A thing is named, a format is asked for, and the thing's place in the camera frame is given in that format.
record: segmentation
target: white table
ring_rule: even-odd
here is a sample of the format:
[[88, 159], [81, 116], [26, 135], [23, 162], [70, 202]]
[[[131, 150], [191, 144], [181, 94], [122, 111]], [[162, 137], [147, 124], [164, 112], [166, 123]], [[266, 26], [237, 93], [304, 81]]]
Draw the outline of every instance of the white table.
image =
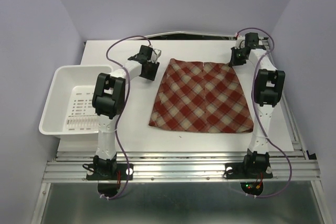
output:
[[[106, 50], [115, 40], [87, 41], [81, 65], [109, 64], [114, 69], [118, 66], [106, 59]], [[144, 40], [124, 41], [115, 46], [109, 56], [125, 64], [130, 56], [135, 55], [141, 45], [147, 45]], [[230, 40], [154, 40], [153, 47], [162, 50], [159, 58], [160, 66], [155, 81], [148, 81], [141, 77], [131, 82], [131, 93], [128, 104], [119, 123], [118, 133], [124, 149], [127, 152], [245, 152], [251, 140], [252, 133], [190, 133], [164, 131], [148, 126], [153, 109], [154, 99], [159, 88], [164, 71], [171, 58], [185, 61], [229, 62], [230, 48], [235, 42]], [[248, 64], [235, 67], [246, 100], [254, 118], [252, 101], [250, 98], [253, 66]], [[283, 109], [279, 104], [274, 110], [270, 125], [271, 140], [284, 151], [293, 151], [292, 136], [287, 128]], [[82, 151], [93, 151], [97, 146], [97, 135], [87, 135], [80, 140], [62, 137], [59, 151], [66, 143]]]

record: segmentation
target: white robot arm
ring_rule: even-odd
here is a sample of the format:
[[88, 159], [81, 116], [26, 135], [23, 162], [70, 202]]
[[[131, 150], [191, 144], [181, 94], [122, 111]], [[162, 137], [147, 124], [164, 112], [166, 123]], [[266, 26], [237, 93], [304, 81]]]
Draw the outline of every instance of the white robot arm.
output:
[[160, 50], [142, 45], [139, 53], [130, 57], [123, 68], [98, 75], [92, 98], [92, 106], [98, 115], [98, 147], [93, 164], [83, 166], [88, 170], [87, 180], [114, 179], [117, 170], [116, 123], [125, 107], [126, 85], [137, 76], [153, 81], [160, 55]]
[[236, 46], [232, 48], [232, 57], [229, 66], [240, 66], [250, 60], [257, 69], [254, 80], [253, 103], [255, 110], [254, 130], [247, 155], [242, 163], [226, 164], [227, 171], [224, 175], [228, 179], [251, 179], [262, 174], [263, 178], [272, 178], [269, 164], [268, 141], [262, 131], [261, 122], [268, 134], [274, 107], [281, 99], [285, 73], [275, 68], [268, 57], [261, 57], [266, 53], [266, 48], [259, 41], [257, 33], [248, 33], [239, 37]]

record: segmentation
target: white wall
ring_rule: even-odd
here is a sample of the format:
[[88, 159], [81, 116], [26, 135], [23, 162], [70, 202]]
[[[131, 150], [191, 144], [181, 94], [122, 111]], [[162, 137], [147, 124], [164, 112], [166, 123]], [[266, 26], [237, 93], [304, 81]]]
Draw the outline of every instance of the white wall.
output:
[[291, 0], [274, 28], [275, 62], [336, 221], [335, 0]]
[[172, 30], [271, 31], [289, 0], [62, 0], [85, 39]]
[[0, 222], [30, 223], [57, 140], [38, 122], [54, 71], [82, 40], [60, 0], [0, 0]]

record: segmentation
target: white tray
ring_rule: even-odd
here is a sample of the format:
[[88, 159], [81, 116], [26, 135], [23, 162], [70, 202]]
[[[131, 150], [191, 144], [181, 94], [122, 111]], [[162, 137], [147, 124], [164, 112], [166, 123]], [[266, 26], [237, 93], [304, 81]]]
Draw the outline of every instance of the white tray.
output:
[[92, 134], [98, 132], [92, 96], [100, 73], [112, 68], [63, 66], [56, 70], [41, 117], [39, 130], [45, 135]]

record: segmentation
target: red plaid skirt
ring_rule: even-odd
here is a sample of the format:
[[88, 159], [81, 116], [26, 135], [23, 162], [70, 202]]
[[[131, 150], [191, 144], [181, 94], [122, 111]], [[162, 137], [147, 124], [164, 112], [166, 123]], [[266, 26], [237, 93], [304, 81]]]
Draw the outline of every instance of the red plaid skirt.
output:
[[253, 121], [238, 77], [228, 64], [171, 59], [149, 126], [168, 131], [242, 133]]

